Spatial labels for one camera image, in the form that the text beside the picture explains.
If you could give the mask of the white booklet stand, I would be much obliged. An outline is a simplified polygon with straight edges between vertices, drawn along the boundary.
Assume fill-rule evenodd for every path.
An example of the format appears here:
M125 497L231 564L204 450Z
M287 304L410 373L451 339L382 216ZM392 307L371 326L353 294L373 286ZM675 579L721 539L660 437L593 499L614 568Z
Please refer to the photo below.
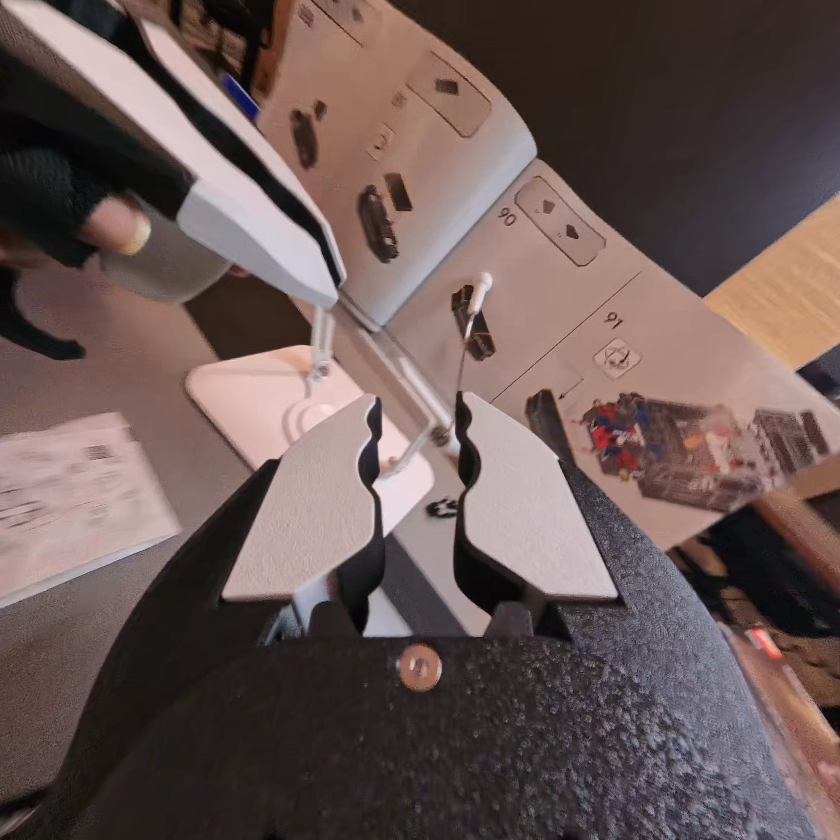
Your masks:
M309 344L205 364L187 375L187 394L252 469L282 456L362 395L334 357L338 309L311 308ZM381 474L374 488L388 534L433 490L434 471L424 449L432 441L448 446L454 416L407 357L388 353L362 327L347 328L342 337L400 398L416 427L409 438L383 416Z

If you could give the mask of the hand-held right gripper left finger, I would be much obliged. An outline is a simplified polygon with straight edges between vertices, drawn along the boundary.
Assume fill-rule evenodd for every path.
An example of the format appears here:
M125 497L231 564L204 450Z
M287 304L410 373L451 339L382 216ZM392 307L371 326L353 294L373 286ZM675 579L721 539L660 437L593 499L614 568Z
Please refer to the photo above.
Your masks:
M310 631L336 605L364 634L385 573L380 475L382 402L363 394L306 432L279 458L222 599L288 602Z

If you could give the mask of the lego instruction booklet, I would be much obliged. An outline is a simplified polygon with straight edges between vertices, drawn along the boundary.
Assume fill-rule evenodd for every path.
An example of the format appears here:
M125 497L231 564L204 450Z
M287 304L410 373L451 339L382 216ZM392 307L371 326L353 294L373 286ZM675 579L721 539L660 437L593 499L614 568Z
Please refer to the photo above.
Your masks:
M295 2L261 126L342 302L452 403L533 397L671 548L838 452L703 298L838 193L838 2Z

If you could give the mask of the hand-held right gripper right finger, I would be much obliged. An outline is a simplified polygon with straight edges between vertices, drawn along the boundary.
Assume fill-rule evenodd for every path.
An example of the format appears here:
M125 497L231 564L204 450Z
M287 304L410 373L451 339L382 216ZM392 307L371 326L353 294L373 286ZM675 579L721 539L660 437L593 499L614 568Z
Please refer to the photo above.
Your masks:
M455 581L490 622L539 630L551 607L618 606L619 591L559 457L526 426L459 392L455 431L464 485Z

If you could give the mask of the wooden table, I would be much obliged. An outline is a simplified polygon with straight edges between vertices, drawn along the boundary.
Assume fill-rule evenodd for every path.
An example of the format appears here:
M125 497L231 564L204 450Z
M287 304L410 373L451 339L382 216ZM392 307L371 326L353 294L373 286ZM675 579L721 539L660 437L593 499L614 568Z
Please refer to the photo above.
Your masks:
M839 342L839 197L705 296L709 309L790 370Z

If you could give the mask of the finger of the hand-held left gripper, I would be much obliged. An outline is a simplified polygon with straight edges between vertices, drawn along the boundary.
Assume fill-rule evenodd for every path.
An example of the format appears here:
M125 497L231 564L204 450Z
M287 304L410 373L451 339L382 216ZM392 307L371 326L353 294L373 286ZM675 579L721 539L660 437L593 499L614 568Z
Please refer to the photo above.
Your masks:
M343 284L322 211L270 142L205 71L153 5L121 3L121 48L148 78L138 127L180 166L133 190L184 236L269 284Z
M80 267L119 195L289 296L338 300L329 223L159 8L14 2L14 235Z

